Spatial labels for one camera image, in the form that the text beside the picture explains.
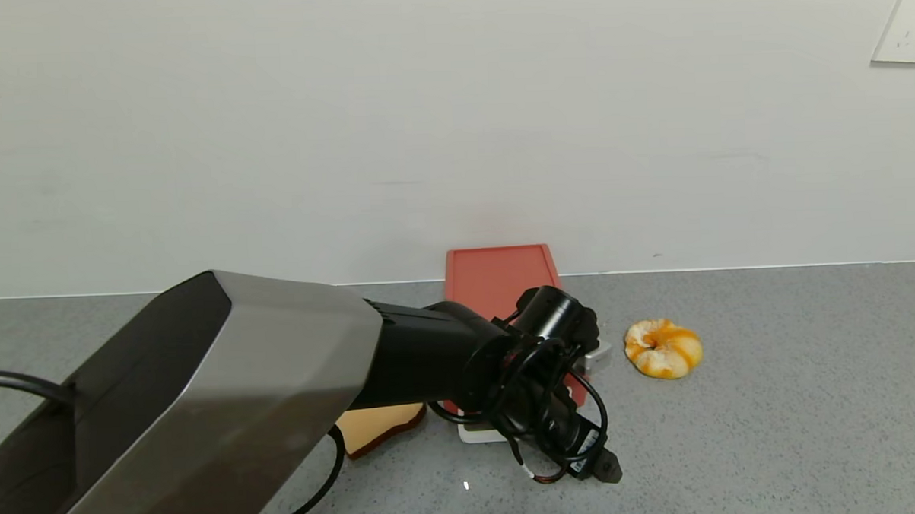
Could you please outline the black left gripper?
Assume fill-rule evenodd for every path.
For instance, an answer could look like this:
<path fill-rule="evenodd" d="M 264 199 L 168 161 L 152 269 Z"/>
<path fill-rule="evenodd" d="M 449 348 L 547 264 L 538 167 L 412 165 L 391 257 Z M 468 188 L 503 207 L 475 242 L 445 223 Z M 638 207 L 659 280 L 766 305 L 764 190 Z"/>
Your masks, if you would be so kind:
<path fill-rule="evenodd" d="M 605 447 L 608 439 L 607 407 L 593 394 L 600 422 L 595 424 L 578 412 L 570 398 L 547 399 L 534 415 L 535 445 L 559 470 L 552 475 L 539 474 L 538 481 L 559 481 L 570 474 L 575 478 L 591 475 L 607 484 L 619 484 L 623 477 L 620 460 Z"/>

